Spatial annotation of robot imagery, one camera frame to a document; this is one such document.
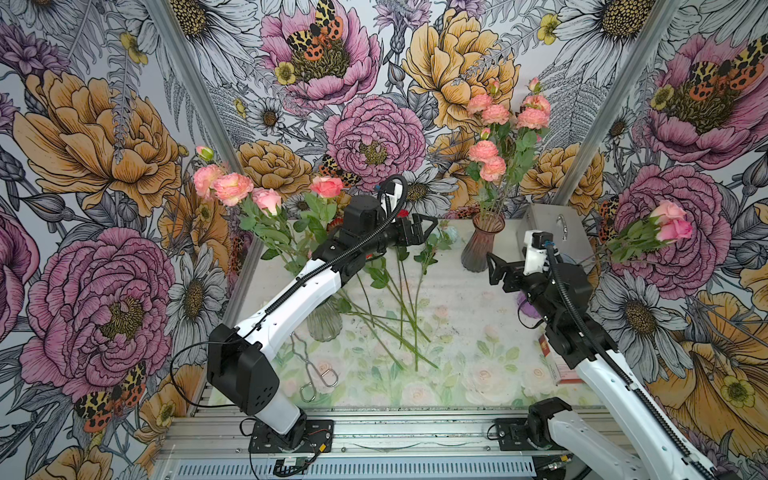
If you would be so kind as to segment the blue purple glass vase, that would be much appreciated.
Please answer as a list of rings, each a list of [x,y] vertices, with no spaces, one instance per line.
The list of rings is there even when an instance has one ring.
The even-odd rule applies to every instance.
[[[518,307],[523,315],[530,319],[540,320],[541,315],[536,308],[529,302],[527,296],[523,292],[519,292],[517,295]]]

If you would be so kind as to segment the pink rose stem bunch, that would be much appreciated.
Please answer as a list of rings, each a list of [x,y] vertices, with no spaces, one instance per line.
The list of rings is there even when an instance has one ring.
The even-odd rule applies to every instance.
[[[197,146],[200,166],[193,174],[196,193],[224,206],[239,231],[249,232],[266,245],[263,259],[284,255],[291,244],[282,198],[273,189],[256,187],[245,175],[228,172],[207,146]]]

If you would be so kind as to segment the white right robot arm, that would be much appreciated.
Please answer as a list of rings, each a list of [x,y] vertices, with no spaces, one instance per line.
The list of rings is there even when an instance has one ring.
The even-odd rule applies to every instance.
[[[522,292],[545,326],[549,345],[607,408],[633,449],[626,451],[590,427],[559,397],[531,405],[524,423],[495,425],[500,446],[559,447],[603,479],[735,479],[682,435],[632,373],[618,344],[589,314],[593,293],[578,264],[563,261],[552,234],[525,234],[525,258],[486,256],[489,282]]]

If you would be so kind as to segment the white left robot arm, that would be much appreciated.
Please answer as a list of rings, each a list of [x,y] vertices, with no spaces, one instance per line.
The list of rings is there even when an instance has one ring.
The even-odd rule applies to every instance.
[[[303,441],[306,415],[280,389],[272,361],[282,345],[317,307],[391,247],[422,245],[431,234],[425,216],[401,216],[408,186],[387,178],[376,195],[352,198],[343,222],[321,243],[294,280],[265,307],[234,327],[209,336],[207,381],[241,412],[268,427],[289,450]]]

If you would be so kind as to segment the dark pink glass vase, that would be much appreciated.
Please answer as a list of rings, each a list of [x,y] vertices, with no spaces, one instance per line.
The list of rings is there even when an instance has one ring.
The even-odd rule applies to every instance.
[[[487,254],[493,252],[496,235],[505,228],[500,213],[480,212],[472,219],[474,232],[461,254],[461,264],[469,272],[480,273],[488,268]]]

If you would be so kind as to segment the clear glass vase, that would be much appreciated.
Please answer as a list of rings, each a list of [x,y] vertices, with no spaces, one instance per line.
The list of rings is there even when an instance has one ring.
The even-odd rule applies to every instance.
[[[318,342],[331,342],[343,329],[343,319],[338,301],[330,298],[316,307],[307,317],[309,335]]]

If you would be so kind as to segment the grey metal box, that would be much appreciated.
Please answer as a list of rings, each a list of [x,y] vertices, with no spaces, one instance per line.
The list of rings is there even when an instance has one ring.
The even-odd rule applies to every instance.
[[[579,264],[589,273],[595,266],[593,247],[582,225],[578,212],[568,206],[530,204],[522,218],[517,240],[521,249],[529,230],[541,230],[553,234],[554,243],[562,258]]]

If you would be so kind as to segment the pink flower stems on table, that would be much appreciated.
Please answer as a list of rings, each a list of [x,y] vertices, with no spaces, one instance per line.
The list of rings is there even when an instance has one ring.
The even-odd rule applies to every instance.
[[[416,214],[399,220],[416,232],[369,256],[352,281],[362,299],[355,300],[344,291],[339,310],[368,327],[397,367],[404,366],[395,354],[399,349],[411,356],[414,370],[421,366],[437,368],[427,353],[432,338],[422,314],[427,306],[424,283],[439,255],[453,248],[458,233],[447,220]]]

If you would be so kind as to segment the floral table mat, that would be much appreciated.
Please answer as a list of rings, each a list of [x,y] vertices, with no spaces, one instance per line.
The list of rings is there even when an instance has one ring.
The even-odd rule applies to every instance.
[[[432,338],[428,357],[438,367],[413,369],[411,356],[397,367],[370,329],[341,314],[343,329],[318,342],[304,322],[275,358],[281,389],[297,404],[331,408],[523,407],[551,395],[566,395],[542,355],[537,334],[519,322],[515,302],[490,292],[464,295],[436,281],[424,283],[424,326]],[[294,383],[292,352],[331,363],[340,383],[314,403],[304,403]]]

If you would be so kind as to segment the metal scissors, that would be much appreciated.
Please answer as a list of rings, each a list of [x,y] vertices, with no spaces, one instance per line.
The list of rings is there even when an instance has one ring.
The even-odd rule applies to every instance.
[[[293,351],[291,360],[298,365],[294,383],[298,398],[304,403],[314,403],[322,395],[331,394],[339,385],[335,367],[325,360],[312,360],[307,354]]]

